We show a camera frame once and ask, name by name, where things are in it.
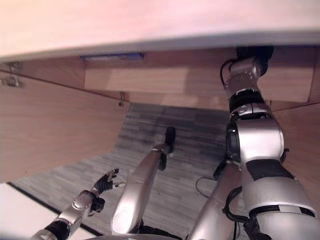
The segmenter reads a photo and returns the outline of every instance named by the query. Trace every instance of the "black shoe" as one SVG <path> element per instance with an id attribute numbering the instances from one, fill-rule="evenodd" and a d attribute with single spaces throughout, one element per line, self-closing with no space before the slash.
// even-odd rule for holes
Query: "black shoe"
<path id="1" fill-rule="evenodd" d="M 173 126 L 170 126 L 165 131 L 165 141 L 164 143 L 169 146 L 168 153 L 172 153 L 174 151 L 174 144 L 176 140 L 176 129 Z"/>

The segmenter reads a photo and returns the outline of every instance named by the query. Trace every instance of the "metal bracket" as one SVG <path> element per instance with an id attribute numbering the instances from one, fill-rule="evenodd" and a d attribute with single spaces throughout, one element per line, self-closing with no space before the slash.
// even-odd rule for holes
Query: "metal bracket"
<path id="1" fill-rule="evenodd" d="M 10 76 L 1 78 L 1 85 L 13 88 L 23 88 L 24 84 L 19 80 L 19 73 L 22 70 L 22 62 L 9 62 L 6 65 L 9 68 Z"/>
<path id="2" fill-rule="evenodd" d="M 120 101 L 118 102 L 118 106 L 123 107 L 124 101 L 125 101 L 125 93 L 123 91 L 121 91 L 120 92 Z"/>

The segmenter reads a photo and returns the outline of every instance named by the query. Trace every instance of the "gray carpet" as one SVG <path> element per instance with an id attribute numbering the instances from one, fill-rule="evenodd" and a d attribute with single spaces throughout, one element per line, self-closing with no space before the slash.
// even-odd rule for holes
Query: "gray carpet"
<path id="1" fill-rule="evenodd" d="M 229 113 L 225 111 L 132 104 L 113 152 L 13 183 L 62 211 L 75 196 L 90 189 L 112 168 L 120 169 L 117 180 L 126 181 L 151 148 L 164 141 L 166 128 L 174 126 L 175 151 L 167 161 L 166 170 L 156 174 L 143 221 L 184 238 L 206 201 L 195 188 L 196 180 L 201 176 L 212 176 L 223 159 L 228 121 Z M 215 184 L 204 179 L 199 188 L 209 195 Z M 102 234 L 111 234 L 111 217 L 120 194 L 121 189 L 103 193 L 104 210 L 84 223 Z M 239 209 L 243 213 L 242 200 Z M 247 237 L 241 233 L 238 239 Z"/>

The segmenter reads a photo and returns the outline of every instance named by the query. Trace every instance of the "black cable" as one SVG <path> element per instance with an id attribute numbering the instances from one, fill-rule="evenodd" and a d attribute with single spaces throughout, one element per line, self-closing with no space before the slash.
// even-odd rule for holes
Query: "black cable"
<path id="1" fill-rule="evenodd" d="M 220 80 L 221 80 L 221 83 L 222 83 L 223 87 L 225 86 L 225 81 L 224 81 L 224 76 L 223 76 L 223 70 L 224 70 L 224 68 L 225 68 L 225 66 L 226 66 L 227 64 L 232 63 L 232 62 L 234 62 L 234 61 L 235 61 L 234 59 L 229 59 L 229 60 L 225 61 L 225 62 L 221 65 L 221 67 L 220 67 Z"/>
<path id="2" fill-rule="evenodd" d="M 233 240 L 236 240 L 237 237 L 237 222 L 234 222 L 234 229 L 233 229 Z"/>
<path id="3" fill-rule="evenodd" d="M 225 214 L 225 216 L 233 221 L 233 222 L 240 222 L 240 223 L 246 223 L 249 218 L 247 218 L 246 216 L 241 216 L 241 215 L 236 215 L 236 214 L 233 214 L 231 211 L 230 211 L 230 208 L 229 208 L 229 205 L 231 203 L 231 201 L 233 199 L 235 199 L 240 193 L 242 192 L 242 186 L 239 186 L 233 190 L 231 190 L 231 192 L 228 194 L 228 196 L 226 197 L 226 200 L 225 200 L 225 206 L 224 208 L 222 209 L 222 212 Z"/>
<path id="4" fill-rule="evenodd" d="M 208 179 L 208 180 L 213 180 L 215 181 L 213 178 L 211 177 L 207 177 L 207 176 L 201 176 L 199 177 L 199 179 L 195 182 L 195 189 L 198 191 L 198 193 L 200 193 L 202 196 L 204 196 L 205 198 L 209 198 L 209 196 L 205 195 L 204 193 L 202 193 L 199 188 L 198 188 L 198 182 L 201 180 L 201 179 Z"/>

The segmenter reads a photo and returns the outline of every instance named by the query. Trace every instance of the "wooden panel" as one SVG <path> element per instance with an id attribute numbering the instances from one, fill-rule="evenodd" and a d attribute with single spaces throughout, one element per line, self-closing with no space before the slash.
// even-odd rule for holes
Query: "wooden panel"
<path id="1" fill-rule="evenodd" d="M 271 109 L 277 111 L 315 103 L 320 103 L 320 47 L 316 49 L 313 78 L 308 101 L 305 103 L 274 101 L 271 104 Z"/>
<path id="2" fill-rule="evenodd" d="M 274 113 L 290 149 L 284 165 L 301 181 L 320 213 L 320 103 Z"/>
<path id="3" fill-rule="evenodd" d="M 318 0 L 3 0 L 0 10 L 6 62 L 320 41 Z"/>
<path id="4" fill-rule="evenodd" d="M 23 89 L 0 86 L 1 182 L 113 149 L 128 104 L 118 107 L 104 96 L 20 79 Z"/>
<path id="5" fill-rule="evenodd" d="M 234 48 L 150 52 L 141 61 L 88 61 L 85 88 L 199 96 L 225 95 L 219 72 Z M 314 71 L 313 47 L 277 47 L 258 81 L 265 99 L 306 102 Z"/>
<path id="6" fill-rule="evenodd" d="M 229 111 L 227 97 L 191 94 L 130 92 L 125 94 L 131 103 L 156 104 L 173 107 Z"/>
<path id="7" fill-rule="evenodd" d="M 5 64 L 0 70 L 9 71 Z M 21 75 L 83 89 L 85 84 L 85 62 L 80 57 L 64 57 L 24 61 Z"/>

